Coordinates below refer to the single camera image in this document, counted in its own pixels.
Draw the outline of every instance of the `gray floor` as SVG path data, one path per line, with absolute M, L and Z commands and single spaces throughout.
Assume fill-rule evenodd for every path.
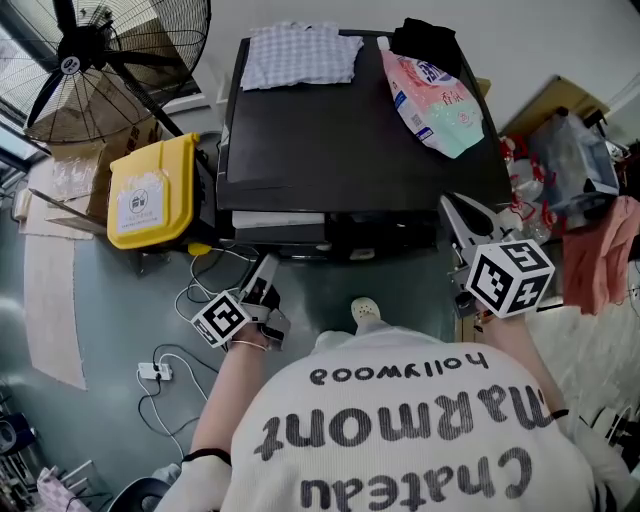
M 629 288 L 638 283 L 630 264 Z M 640 404 L 640 300 L 609 304 L 596 317 L 577 307 L 553 309 L 529 315 L 527 324 L 565 399 L 584 418 L 603 406 Z
M 37 428 L 45 458 L 73 468 L 93 459 L 106 486 L 117 492 L 135 478 L 178 461 L 175 445 L 149 432 L 136 405 L 142 395 L 135 371 L 150 361 L 161 343 L 179 343 L 216 366 L 222 361 L 173 310 L 176 293 L 189 281 L 189 258 L 173 254 L 157 272 L 137 278 L 123 254 L 108 242 L 76 243 L 76 324 L 88 391 L 56 382 L 31 367 L 25 339 L 23 309 L 24 237 L 18 235 L 6 211 L 0 217 L 0 376 L 14 390 L 14 406 Z M 453 312 L 445 270 L 451 255 L 426 252 L 384 262 L 353 265 L 286 264 L 276 286 L 281 309 L 293 323 L 286 350 L 269 354 L 268 372 L 309 353 L 325 329 L 353 330 L 349 303 L 368 295 L 390 323 L 404 325 L 445 341 L 453 340 Z M 246 263 L 226 255 L 203 278 L 210 287 L 233 283 Z M 182 303 L 185 312 L 191 304 Z M 170 428 L 197 416 L 202 397 L 186 368 L 172 362 L 174 381 L 158 399 Z M 194 364 L 201 384 L 210 388 L 214 376 Z M 153 419 L 150 407 L 145 409 Z M 187 428 L 178 438 L 187 447 Z

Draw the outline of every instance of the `cable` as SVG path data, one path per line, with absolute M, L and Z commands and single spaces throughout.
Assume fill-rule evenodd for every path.
M 187 318 L 178 308 L 178 303 L 180 302 L 180 297 L 182 297 L 182 295 L 184 295 L 185 293 L 187 294 L 187 298 L 191 301 L 194 302 L 196 304 L 206 304 L 208 302 L 211 301 L 211 299 L 213 299 L 214 297 L 216 297 L 217 295 L 219 295 L 221 292 L 214 292 L 212 290 L 209 290 L 206 286 L 204 286 L 200 280 L 198 279 L 198 276 L 202 275 L 203 273 L 207 272 L 208 270 L 211 270 L 213 267 L 215 267 L 218 262 L 220 261 L 220 259 L 222 258 L 222 255 L 224 255 L 225 253 L 228 254 L 233 254 L 234 256 L 248 261 L 250 263 L 253 263 L 254 260 L 247 258 L 246 256 L 242 256 L 241 254 L 238 254 L 236 252 L 233 251 L 229 251 L 227 249 L 218 249 L 218 248 L 212 248 L 213 251 L 218 251 L 221 253 L 220 257 L 218 257 L 209 267 L 201 270 L 200 272 L 195 272 L 194 271 L 194 267 L 196 264 L 196 261 L 198 260 L 199 256 L 194 256 L 193 260 L 191 261 L 191 264 L 189 265 L 189 273 L 191 274 L 191 281 L 189 281 L 189 284 L 187 285 L 186 288 L 183 288 L 182 290 L 180 290 L 180 292 L 178 293 L 178 295 L 176 295 L 176 298 L 173 302 L 173 308 L 175 310 L 175 312 L 178 314 L 178 316 L 180 318 L 182 318 L 185 322 L 191 322 L 190 318 Z M 230 288 L 226 288 L 223 291 L 227 291 L 227 292 L 233 292 L 238 290 L 238 286 L 239 284 L 245 279 L 245 276 L 251 271 L 252 266 L 249 265 L 247 271 L 242 275 L 242 277 L 233 284 L 233 286 L 231 286 Z M 199 300 L 195 300 L 193 298 L 191 298 L 189 296 L 189 290 L 191 290 L 192 288 L 199 288 L 202 293 L 204 293 L 205 297 L 207 298 L 207 300 L 205 301 L 199 301 Z
M 226 249 L 223 249 L 222 251 L 218 252 L 218 257 L 214 258 L 213 262 L 211 262 L 209 264 L 209 266 L 203 268 L 202 270 L 198 271 L 195 273 L 196 277 L 199 277 L 207 272 L 209 272 L 212 268 L 214 268 L 218 263 L 220 263 L 220 260 L 222 259 L 222 256 L 224 255 L 224 253 L 226 252 Z M 191 279 L 191 281 L 189 281 L 189 284 L 194 283 L 193 278 Z M 189 299 L 191 302 L 194 302 L 196 304 L 203 304 L 204 301 L 200 301 L 200 300 L 195 300 L 194 298 L 191 297 L 191 295 L 189 294 L 189 290 L 187 290 L 187 299 Z
M 216 370 L 213 366 L 208 365 L 207 363 L 205 363 L 204 361 L 202 361 L 199 357 L 195 356 L 194 354 L 192 354 L 191 352 L 189 352 L 186 348 L 184 348 L 182 345 L 177 345 L 175 343 L 162 343 L 161 345 L 158 345 L 154 351 L 153 351 L 153 356 L 151 357 L 151 360 L 153 361 L 153 364 L 156 363 L 156 354 L 158 353 L 158 350 L 160 350 L 161 348 L 164 347 L 169 347 L 169 348 L 177 348 L 182 350 L 185 354 L 190 355 L 193 359 L 195 359 L 196 361 L 198 361 L 202 366 L 204 366 L 205 368 L 209 368 L 209 370 L 211 370 L 212 372 L 215 372 L 216 374 L 218 373 L 218 370 Z
M 234 256 L 236 256 L 237 258 L 240 258 L 244 261 L 248 261 L 249 263 L 253 263 L 254 260 L 252 260 L 251 258 L 247 258 L 246 256 L 242 256 L 241 254 L 238 254 L 237 252 L 233 252 L 233 251 L 229 251 L 227 249 L 212 249 L 213 251 L 221 251 L 223 254 L 233 254 Z M 189 272 L 191 273 L 191 280 L 194 281 L 196 284 L 200 285 L 200 287 L 205 290 L 207 293 L 211 293 L 211 294 L 218 294 L 218 292 L 214 292 L 212 290 L 209 290 L 206 286 L 204 286 L 199 280 L 198 277 L 196 276 L 196 274 L 193 271 L 193 267 L 196 264 L 196 261 L 198 260 L 199 256 L 194 256 L 193 261 L 191 262 L 191 265 L 189 265 Z
M 186 316 L 184 316 L 180 310 L 178 309 L 178 302 L 180 301 L 180 297 L 182 297 L 186 292 L 188 292 L 191 288 L 199 288 L 200 290 L 202 290 L 202 292 L 205 294 L 205 296 L 207 297 L 206 302 L 211 301 L 211 299 L 213 298 L 211 295 L 209 295 L 209 293 L 207 292 L 207 290 L 202 287 L 202 285 L 200 285 L 200 283 L 194 283 L 194 284 L 189 284 L 189 286 L 187 286 L 186 288 L 183 288 L 182 290 L 180 290 L 180 292 L 178 292 L 178 295 L 176 295 L 175 300 L 173 301 L 173 309 L 175 309 L 176 313 L 178 313 L 178 316 L 180 316 L 180 318 L 182 318 L 184 321 L 191 323 L 191 320 L 189 318 L 187 318 Z
M 186 348 L 184 348 L 181 345 L 177 345 L 175 343 L 163 343 L 161 345 L 158 345 L 154 351 L 153 351 L 153 356 L 152 356 L 152 361 L 153 364 L 160 364 L 160 362 L 162 361 L 162 359 L 166 356 L 168 357 L 174 357 L 176 359 L 180 359 L 183 363 L 187 364 L 187 366 L 189 367 L 189 370 L 191 372 L 191 377 L 193 378 L 196 386 L 198 386 L 198 389 L 200 390 L 200 393 L 205 397 L 206 400 L 206 395 L 204 394 L 204 392 L 202 391 L 202 388 L 200 387 L 200 385 L 198 384 L 197 380 L 195 379 L 195 376 L 193 374 L 193 370 L 191 368 L 191 366 L 181 357 L 175 355 L 175 354 L 163 354 L 160 359 L 158 360 L 158 363 L 156 363 L 156 355 L 158 353 L 158 350 L 164 348 L 164 347 L 170 347 L 170 348 L 176 348 L 179 350 L 182 350 L 185 354 L 188 354 L 189 356 L 191 356 L 195 361 L 197 361 L 198 363 L 200 363 L 202 366 L 204 366 L 205 368 L 211 370 L 212 372 L 214 372 L 215 374 L 218 374 L 218 370 L 215 369 L 213 366 L 208 365 L 207 363 L 205 363 L 204 361 L 202 361 L 199 357 L 197 357 L 196 355 L 194 355 L 193 353 L 191 353 L 189 350 L 187 350 Z M 140 398 L 140 400 L 138 401 L 138 415 L 140 416 L 140 419 L 144 422 L 145 426 L 151 430 L 152 432 L 154 432 L 155 434 L 158 434 L 160 436 L 163 437 L 168 437 L 170 438 L 171 436 L 176 436 L 178 435 L 180 432 L 182 432 L 185 428 L 187 428 L 189 425 L 191 425 L 194 421 L 198 421 L 200 419 L 199 416 L 195 417 L 195 418 L 191 418 L 189 421 L 185 422 L 184 424 L 182 424 L 180 427 L 178 427 L 176 430 L 174 430 L 173 432 L 169 432 L 167 433 L 166 430 L 160 431 L 158 429 L 156 429 L 155 427 L 153 427 L 153 425 L 149 424 L 149 422 L 147 421 L 147 419 L 144 417 L 144 414 L 142 413 L 142 404 L 143 402 L 149 398 L 151 400 L 153 400 L 154 398 L 156 398 L 157 396 L 160 395 L 160 393 L 162 392 L 162 384 L 161 381 L 156 380 L 157 384 L 158 384 L 158 391 L 152 395 L 150 394 L 146 394 L 143 397 Z
M 620 423 L 620 421 L 622 420 L 622 417 L 627 413 L 627 411 L 631 411 L 631 406 L 627 405 L 623 410 L 621 414 L 618 414 L 618 419 L 616 420 L 616 422 L 613 424 L 613 427 L 611 427 L 611 433 L 609 434 L 609 436 L 606 438 L 607 442 L 609 444 L 611 444 L 611 440 L 613 439 L 613 435 L 616 433 L 616 429 L 618 428 L 618 424 Z
M 191 368 L 191 365 L 189 363 L 187 363 L 184 359 L 182 359 L 180 356 L 177 356 L 175 354 L 171 354 L 169 352 L 167 352 L 166 354 L 163 354 L 162 356 L 160 356 L 160 359 L 158 360 L 159 364 L 162 364 L 162 360 L 165 357 L 173 357 L 174 359 L 177 359 L 178 361 L 182 361 L 187 368 L 189 368 L 189 373 L 191 374 L 191 380 L 193 380 L 193 383 L 196 385 L 196 387 L 198 388 L 198 391 L 200 391 L 200 394 L 202 395 L 202 398 L 204 398 L 204 401 L 207 401 L 207 394 L 202 390 L 202 387 L 200 386 L 200 384 L 198 384 L 198 381 L 196 380 L 196 376 L 193 373 L 193 368 Z
M 147 419 L 144 417 L 144 415 L 142 414 L 142 403 L 147 399 L 147 398 L 151 398 L 151 396 L 149 395 L 144 395 L 143 397 L 140 398 L 140 400 L 138 401 L 138 415 L 140 416 L 140 419 L 142 420 L 142 422 L 145 424 L 145 426 L 151 430 L 154 434 L 158 434 L 159 436 L 162 437 L 171 437 L 171 436 L 177 436 L 180 432 L 182 432 L 185 428 L 187 428 L 189 425 L 191 425 L 194 421 L 198 421 L 200 419 L 200 416 L 196 416 L 195 418 L 191 418 L 189 421 L 183 423 L 180 427 L 178 427 L 176 430 L 174 430 L 173 432 L 170 432 L 171 435 L 167 435 L 166 432 L 163 432 L 161 430 L 158 430 L 157 428 L 155 428 L 153 425 L 150 425 L 149 422 L 147 421 Z
M 160 415 L 158 414 L 158 409 L 156 409 L 156 404 L 153 401 L 153 397 L 154 396 L 158 396 L 160 394 L 161 388 L 160 388 L 160 379 L 157 378 L 156 382 L 158 383 L 158 392 L 155 395 L 151 395 L 151 393 L 149 392 L 149 390 L 145 387 L 145 385 L 142 383 L 142 381 L 140 380 L 140 370 L 136 371 L 136 379 L 138 380 L 138 384 L 140 384 L 140 387 L 142 389 L 144 389 L 144 392 L 149 396 L 149 398 L 151 399 L 151 407 L 153 407 L 153 412 L 156 415 L 156 418 L 158 419 L 158 423 L 160 423 L 160 425 L 162 426 L 162 428 L 164 429 L 164 431 L 167 433 L 167 435 L 171 438 L 171 440 L 176 444 L 176 446 L 178 447 L 178 450 L 180 450 L 180 460 L 184 459 L 184 451 L 182 450 L 182 446 L 180 446 L 180 443 L 178 442 L 178 440 L 175 438 L 175 436 L 169 432 L 169 429 L 167 428 L 167 426 L 163 423 L 163 421 L 160 419 Z

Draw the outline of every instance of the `white sweatshirt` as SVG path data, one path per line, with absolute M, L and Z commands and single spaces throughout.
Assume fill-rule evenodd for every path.
M 157 511 L 622 510 L 624 463 L 566 421 L 495 349 L 373 333 L 273 377 L 230 461 L 188 456 Z

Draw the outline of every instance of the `yellow lid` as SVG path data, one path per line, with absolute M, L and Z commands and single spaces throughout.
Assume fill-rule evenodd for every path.
M 111 163 L 107 236 L 118 249 L 179 237 L 193 219 L 194 150 L 189 133 L 137 149 Z

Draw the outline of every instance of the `wall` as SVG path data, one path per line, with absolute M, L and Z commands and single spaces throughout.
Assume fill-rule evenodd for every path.
M 410 16 L 448 26 L 474 73 L 493 82 L 498 128 L 554 74 L 607 102 L 640 71 L 640 14 L 629 0 L 214 0 L 212 11 L 206 54 L 229 76 L 240 39 L 276 21 L 393 31 Z

